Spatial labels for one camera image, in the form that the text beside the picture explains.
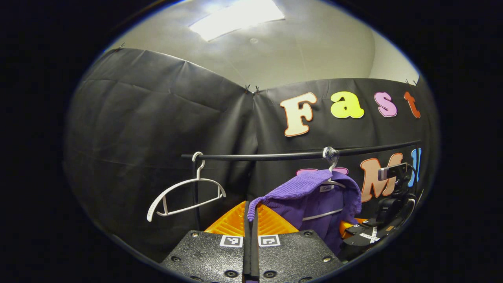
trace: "foam letter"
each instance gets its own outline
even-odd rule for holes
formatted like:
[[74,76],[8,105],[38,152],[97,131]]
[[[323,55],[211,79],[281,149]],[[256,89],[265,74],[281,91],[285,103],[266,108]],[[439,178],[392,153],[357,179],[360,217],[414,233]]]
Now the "foam letter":
[[[410,154],[412,156],[412,160],[413,160],[413,167],[415,169],[415,171],[417,172],[417,177],[416,177],[416,182],[419,181],[419,166],[421,165],[421,148],[419,148],[419,161],[416,160],[416,157],[415,157],[415,150],[412,151],[412,153]],[[410,188],[412,187],[412,184],[414,183],[414,172],[412,172],[412,178],[410,179],[409,183],[407,184],[407,186]]]
[[316,103],[316,100],[316,96],[308,92],[294,98],[283,100],[280,103],[280,106],[285,108],[287,124],[285,136],[300,135],[309,131],[309,126],[302,123],[302,117],[306,118],[307,121],[311,121],[313,119],[313,110],[307,103],[304,103],[302,107],[299,108],[299,103],[304,101]]
[[[395,153],[389,158],[388,167],[398,165],[402,162],[403,155]],[[367,202],[372,198],[370,193],[374,189],[374,196],[380,197],[391,195],[395,189],[396,177],[379,181],[378,170],[381,169],[381,164],[377,158],[371,158],[363,161],[360,167],[365,171],[365,179],[362,186],[362,202]]]
[[330,97],[335,103],[330,107],[330,111],[335,118],[361,118],[365,111],[360,108],[360,101],[354,93],[349,91],[340,91],[332,94]]
[[415,107],[414,97],[412,97],[412,95],[410,95],[410,93],[408,91],[406,91],[405,94],[403,95],[403,98],[405,98],[405,100],[409,103],[410,110],[412,111],[412,114],[414,115],[414,117],[416,117],[417,119],[421,118],[421,113]]
[[391,102],[391,96],[385,92],[378,92],[374,95],[374,100],[379,104],[379,112],[383,117],[394,117],[398,113],[396,106]]

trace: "fluorescent light panel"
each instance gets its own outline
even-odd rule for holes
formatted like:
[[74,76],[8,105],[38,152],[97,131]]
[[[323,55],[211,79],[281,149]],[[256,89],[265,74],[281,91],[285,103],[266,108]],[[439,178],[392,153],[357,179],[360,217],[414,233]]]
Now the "fluorescent light panel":
[[210,14],[189,28],[210,41],[231,31],[284,18],[272,0],[242,0]]

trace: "ceiling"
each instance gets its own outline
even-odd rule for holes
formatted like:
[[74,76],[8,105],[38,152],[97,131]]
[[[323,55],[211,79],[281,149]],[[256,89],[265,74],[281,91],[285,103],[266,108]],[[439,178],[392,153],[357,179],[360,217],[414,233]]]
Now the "ceiling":
[[334,78],[417,81],[414,67],[386,39],[322,1],[274,0],[285,20],[237,30],[210,42],[189,29],[194,22],[235,1],[178,3],[145,19],[107,50],[124,42],[127,48],[169,54],[239,85],[251,84],[253,90],[255,86],[266,89]]

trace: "screw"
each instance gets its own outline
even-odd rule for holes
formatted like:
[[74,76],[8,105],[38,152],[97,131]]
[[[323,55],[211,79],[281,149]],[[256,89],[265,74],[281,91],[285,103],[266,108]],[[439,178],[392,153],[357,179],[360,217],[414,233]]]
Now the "screw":
[[276,276],[276,271],[266,271],[266,273],[264,273],[265,278],[273,278],[275,276]]
[[230,277],[230,278],[234,278],[234,277],[237,277],[237,272],[233,271],[233,270],[228,270],[225,272],[225,276]]
[[191,276],[190,278],[196,280],[196,281],[201,281],[201,282],[204,282],[201,278],[199,277],[195,277],[195,276]]

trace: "white wall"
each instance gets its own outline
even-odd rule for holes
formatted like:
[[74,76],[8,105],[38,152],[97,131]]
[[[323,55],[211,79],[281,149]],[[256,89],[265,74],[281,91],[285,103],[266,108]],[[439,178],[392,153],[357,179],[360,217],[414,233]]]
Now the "white wall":
[[374,63],[369,78],[385,79],[415,85],[419,72],[390,41],[372,30],[375,42]]

